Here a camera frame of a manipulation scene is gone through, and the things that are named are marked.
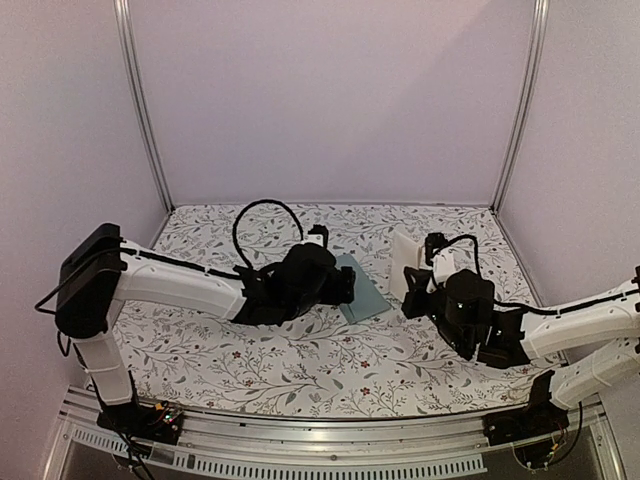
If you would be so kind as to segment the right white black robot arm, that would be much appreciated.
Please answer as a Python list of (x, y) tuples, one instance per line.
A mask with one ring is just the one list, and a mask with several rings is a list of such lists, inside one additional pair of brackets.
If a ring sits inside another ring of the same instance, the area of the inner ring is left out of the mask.
[(556, 411), (627, 380), (639, 371), (639, 280), (600, 295), (546, 309), (499, 302), (493, 282), (469, 269), (438, 281), (431, 270), (407, 267), (407, 318), (428, 318), (465, 360), (491, 368), (524, 366), (560, 351), (597, 344), (587, 357), (534, 381), (517, 427), (537, 436)]

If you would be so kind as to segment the teal blue envelope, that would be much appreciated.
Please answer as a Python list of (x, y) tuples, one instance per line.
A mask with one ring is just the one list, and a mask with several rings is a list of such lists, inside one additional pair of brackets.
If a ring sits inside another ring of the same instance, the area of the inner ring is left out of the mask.
[(339, 306), (349, 325), (373, 318), (391, 309), (389, 302), (351, 254), (342, 254), (336, 260), (338, 267), (351, 267), (355, 273), (354, 300)]

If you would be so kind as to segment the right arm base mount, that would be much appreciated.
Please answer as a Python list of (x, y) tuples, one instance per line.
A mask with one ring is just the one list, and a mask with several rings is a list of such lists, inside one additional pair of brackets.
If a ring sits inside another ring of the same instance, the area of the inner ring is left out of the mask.
[(487, 414), (482, 425), (483, 435), (496, 446), (563, 430), (569, 420), (567, 410), (544, 404)]

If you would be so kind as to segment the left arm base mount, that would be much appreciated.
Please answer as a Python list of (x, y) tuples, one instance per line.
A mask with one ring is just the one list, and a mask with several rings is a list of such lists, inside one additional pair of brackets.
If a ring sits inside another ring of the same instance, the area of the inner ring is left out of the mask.
[(176, 445), (182, 433), (184, 411), (161, 402), (144, 406), (135, 402), (102, 406), (97, 419), (101, 428), (124, 437)]

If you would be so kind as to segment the beige letter paper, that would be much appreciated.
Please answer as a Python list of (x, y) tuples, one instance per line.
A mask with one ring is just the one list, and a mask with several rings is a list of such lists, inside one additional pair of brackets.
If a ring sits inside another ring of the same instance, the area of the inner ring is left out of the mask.
[(389, 292), (398, 300), (403, 300), (408, 292), (407, 281), (404, 277), (404, 268), (420, 267), (422, 246), (402, 229), (393, 232), (391, 263), (389, 275)]

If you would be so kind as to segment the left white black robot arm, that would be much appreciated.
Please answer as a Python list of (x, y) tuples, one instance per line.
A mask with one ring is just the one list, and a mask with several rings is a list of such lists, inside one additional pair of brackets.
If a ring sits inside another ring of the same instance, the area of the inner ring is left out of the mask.
[(58, 285), (35, 305), (54, 318), (91, 378), (102, 411), (128, 434), (148, 426), (112, 333), (117, 309), (150, 302), (211, 314), (234, 324), (277, 325), (317, 305), (353, 301), (356, 273), (338, 266), (315, 226), (280, 262), (224, 272), (161, 255), (125, 240), (116, 224), (94, 230), (63, 262)]

